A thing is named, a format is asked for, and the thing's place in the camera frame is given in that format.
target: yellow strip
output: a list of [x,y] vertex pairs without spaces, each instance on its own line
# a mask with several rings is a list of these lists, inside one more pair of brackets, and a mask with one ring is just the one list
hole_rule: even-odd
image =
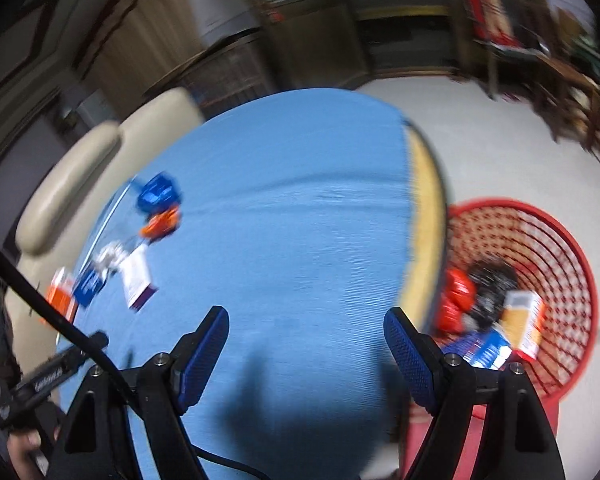
[[448,16],[449,8],[444,5],[410,5],[401,7],[376,7],[358,11],[359,20],[378,20],[397,16]]
[[406,135],[411,148],[416,218],[411,240],[413,259],[405,269],[398,306],[420,330],[427,319],[440,271],[446,204],[443,184],[427,147],[413,131]]

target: blue tablecloth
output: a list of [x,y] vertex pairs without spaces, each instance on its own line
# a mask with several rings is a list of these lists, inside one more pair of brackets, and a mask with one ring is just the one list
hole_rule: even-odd
[[[334,89],[276,94],[203,124],[139,175],[166,171],[184,196],[181,227],[148,248],[158,292],[133,312],[115,275],[77,326],[104,330],[116,365],[138,366],[221,304],[229,338],[183,418],[192,443],[274,480],[353,480],[395,424],[382,318],[411,254],[404,125],[398,110]],[[142,226],[136,196],[100,246]],[[63,387],[64,408],[79,382]],[[135,417],[132,429],[144,478],[157,479]],[[212,480],[248,478],[203,465]]]

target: blue wrapper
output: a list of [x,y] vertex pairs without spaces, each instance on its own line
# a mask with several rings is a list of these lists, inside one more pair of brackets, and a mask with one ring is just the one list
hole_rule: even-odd
[[158,173],[142,186],[136,205],[143,213],[154,215],[163,213],[181,202],[182,197],[175,181],[166,173]]
[[73,292],[75,301],[82,306],[89,306],[103,286],[102,275],[96,270],[93,262],[89,262],[75,280]]
[[511,346],[496,327],[486,332],[469,332],[442,348],[443,353],[461,355],[476,368],[498,370],[511,355]]

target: black wire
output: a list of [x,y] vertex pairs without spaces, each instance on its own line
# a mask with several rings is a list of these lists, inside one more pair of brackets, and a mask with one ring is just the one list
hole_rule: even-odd
[[40,293],[31,286],[26,278],[18,272],[18,269],[0,251],[0,277],[9,285],[13,291],[20,296],[33,310],[42,316],[53,328],[58,330],[68,341],[84,351],[93,361],[109,374],[111,382],[120,392],[126,403],[136,412],[140,413],[138,400],[131,388],[122,377],[120,370],[116,368],[111,359],[100,350],[90,339],[75,326],[69,323],[59,312],[57,312]]
[[236,462],[235,460],[229,460],[228,458],[224,458],[213,453],[209,453],[208,451],[205,451],[204,449],[198,446],[194,446],[193,444],[191,444],[191,447],[193,448],[193,451],[196,453],[196,455],[198,455],[200,458],[203,458],[204,460],[208,460],[209,462],[213,462],[224,467],[229,467],[231,469],[242,471],[243,473],[247,473],[251,476],[259,478],[260,480],[271,480],[271,478],[265,475],[262,471],[258,471],[254,467],[245,465],[241,462]]

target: curtain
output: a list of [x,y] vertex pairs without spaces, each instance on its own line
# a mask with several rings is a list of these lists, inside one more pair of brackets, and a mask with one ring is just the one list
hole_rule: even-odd
[[202,51],[189,0],[116,0],[78,72],[123,119],[167,72]]

